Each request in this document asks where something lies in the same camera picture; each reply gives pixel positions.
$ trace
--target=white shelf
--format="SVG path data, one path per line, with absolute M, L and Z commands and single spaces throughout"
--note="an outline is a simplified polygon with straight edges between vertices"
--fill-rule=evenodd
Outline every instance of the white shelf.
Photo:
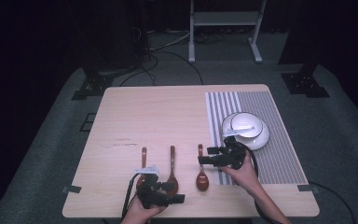
M 194 12 L 194 25 L 256 25 L 257 16 L 257 11 Z

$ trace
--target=floor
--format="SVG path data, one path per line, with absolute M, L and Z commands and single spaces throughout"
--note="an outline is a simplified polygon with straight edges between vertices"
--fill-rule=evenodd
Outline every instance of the floor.
M 183 33 L 150 34 L 151 48 L 170 43 Z M 336 77 L 318 66 L 314 77 L 330 97 L 292 95 L 281 73 L 297 72 L 299 64 L 278 65 L 287 34 L 260 34 L 263 63 L 256 64 L 247 44 L 249 34 L 199 36 L 196 62 L 186 61 L 186 41 L 153 51 L 142 70 L 117 77 L 112 86 L 266 84 L 309 181 L 322 184 L 351 207 L 358 222 L 358 109 Z M 73 101 L 85 74 L 70 76 L 50 109 L 21 167 L 0 202 L 0 223 L 103 223 L 100 218 L 65 218 L 62 207 L 74 178 L 88 132 L 80 128 L 88 113 L 98 111 L 101 96 Z M 333 193 L 315 193 L 317 217 L 291 217 L 294 223 L 351 223 L 351 215 Z M 108 223 L 118 223 L 107 219 Z M 152 223 L 238 223 L 231 219 L 152 220 Z M 255 217 L 254 223 L 265 223 Z

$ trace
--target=wooden ladle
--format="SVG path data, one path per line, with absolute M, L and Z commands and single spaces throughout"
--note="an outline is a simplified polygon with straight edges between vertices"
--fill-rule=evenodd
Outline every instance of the wooden ladle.
M 202 144 L 199 144 L 199 156 L 202 157 Z M 197 175 L 196 184 L 201 191 L 205 191 L 209 187 L 208 176 L 205 174 L 202 164 L 200 165 L 200 173 Z
M 143 147 L 142 148 L 142 168 L 146 167 L 146 152 L 147 152 L 147 148 Z M 144 181 L 145 181 L 145 175 L 139 176 L 138 182 L 136 182 L 136 187 L 140 186 L 142 183 L 144 183 Z
M 171 174 L 170 177 L 167 180 L 167 183 L 173 183 L 173 189 L 167 190 L 168 195 L 173 195 L 178 192 L 179 184 L 178 181 L 175 178 L 175 175 L 173 174 L 173 167 L 175 165 L 175 147 L 171 146 Z

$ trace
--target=table top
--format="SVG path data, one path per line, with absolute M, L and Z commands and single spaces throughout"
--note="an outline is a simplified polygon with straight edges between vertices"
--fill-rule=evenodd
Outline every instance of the table top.
M 200 171 L 198 144 L 204 145 L 204 155 L 206 148 L 212 147 L 206 92 L 225 91 L 262 91 L 270 95 L 265 85 L 108 88 L 72 183 L 81 191 L 68 192 L 62 214 L 121 217 L 133 171 L 142 165 L 142 148 L 147 148 L 146 166 L 156 164 L 158 181 L 165 182 L 171 171 L 170 147 L 175 146 L 174 173 L 178 193 L 186 195 L 185 203 L 170 204 L 156 217 L 258 217 L 254 200 L 244 189 L 215 184 L 212 165 L 204 165 L 209 188 L 202 192 L 196 187 Z M 273 107 L 279 115 L 275 103 Z M 263 187 L 287 216 L 315 217 L 319 207 L 312 192 L 298 190 L 298 185 L 306 184 L 305 180 Z

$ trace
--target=human arm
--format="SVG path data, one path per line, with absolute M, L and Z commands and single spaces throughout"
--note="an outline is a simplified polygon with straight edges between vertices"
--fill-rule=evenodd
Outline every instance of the human arm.
M 280 223 L 291 223 L 261 186 L 252 165 L 250 153 L 247 150 L 244 163 L 239 170 L 234 170 L 228 166 L 219 167 L 219 169 L 229 174 L 243 187 L 255 199 L 255 202 L 267 217 Z
M 121 224 L 145 224 L 150 218 L 161 213 L 166 208 L 164 206 L 151 206 L 149 209 L 145 209 L 138 196 L 135 196 Z

